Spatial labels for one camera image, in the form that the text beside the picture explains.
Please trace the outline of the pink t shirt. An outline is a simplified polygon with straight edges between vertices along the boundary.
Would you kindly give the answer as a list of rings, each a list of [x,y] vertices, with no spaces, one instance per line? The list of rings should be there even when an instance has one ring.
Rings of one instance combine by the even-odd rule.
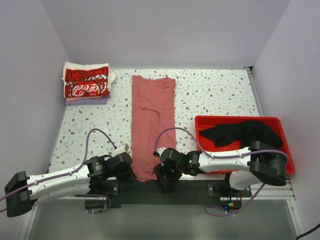
[[[160,159],[153,155],[156,146],[176,147],[174,130],[159,134],[175,126],[176,81],[165,77],[146,79],[132,76],[131,85],[131,148],[132,169],[140,182],[156,180],[154,167]]]

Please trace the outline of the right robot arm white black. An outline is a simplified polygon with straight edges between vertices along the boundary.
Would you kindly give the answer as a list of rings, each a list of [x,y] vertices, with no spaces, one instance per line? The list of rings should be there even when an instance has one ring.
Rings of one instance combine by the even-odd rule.
[[[161,147],[154,154],[160,159],[154,172],[166,192],[182,175],[197,176],[218,171],[229,172],[222,189],[230,197],[258,183],[276,187],[287,184],[288,155],[260,141],[230,151],[207,152],[200,149],[184,154],[173,148]]]

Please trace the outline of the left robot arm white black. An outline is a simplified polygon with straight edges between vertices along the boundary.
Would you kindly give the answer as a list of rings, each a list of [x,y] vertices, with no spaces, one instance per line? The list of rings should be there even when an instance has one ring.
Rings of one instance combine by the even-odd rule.
[[[47,200],[72,195],[99,196],[105,191],[109,178],[131,180],[131,156],[122,152],[115,156],[95,156],[84,163],[53,173],[27,175],[16,173],[4,187],[7,217],[13,218],[29,212]]]

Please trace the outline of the black t shirt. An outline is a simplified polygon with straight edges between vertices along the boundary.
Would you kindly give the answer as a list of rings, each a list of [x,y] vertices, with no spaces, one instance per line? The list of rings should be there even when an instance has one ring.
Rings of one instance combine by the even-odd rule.
[[[199,134],[214,142],[216,147],[225,147],[234,141],[239,141],[242,147],[249,147],[252,142],[259,141],[278,150],[283,145],[282,139],[271,127],[256,120],[218,124],[201,130]]]

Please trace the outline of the folded lavender shirt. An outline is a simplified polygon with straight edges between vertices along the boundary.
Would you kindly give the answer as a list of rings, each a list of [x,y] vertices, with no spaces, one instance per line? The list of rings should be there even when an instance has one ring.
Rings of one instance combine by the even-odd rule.
[[[65,100],[65,104],[67,106],[105,105],[109,98],[110,98],[110,95],[102,96],[102,97],[94,97],[94,98],[85,97],[85,98],[72,100],[72,101]]]

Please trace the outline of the folded light pink shirt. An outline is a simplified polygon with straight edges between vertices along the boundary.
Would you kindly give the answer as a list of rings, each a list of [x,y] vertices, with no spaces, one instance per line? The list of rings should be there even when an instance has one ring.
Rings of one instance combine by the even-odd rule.
[[[67,102],[74,102],[74,101],[81,101],[81,100],[88,100],[90,97],[67,97]]]

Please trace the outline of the folded red print white shirt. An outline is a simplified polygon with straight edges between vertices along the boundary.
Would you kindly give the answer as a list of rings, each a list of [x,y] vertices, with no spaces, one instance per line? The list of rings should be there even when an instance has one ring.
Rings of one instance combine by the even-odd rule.
[[[108,63],[76,64],[65,62],[62,72],[65,98],[108,96],[116,74]]]

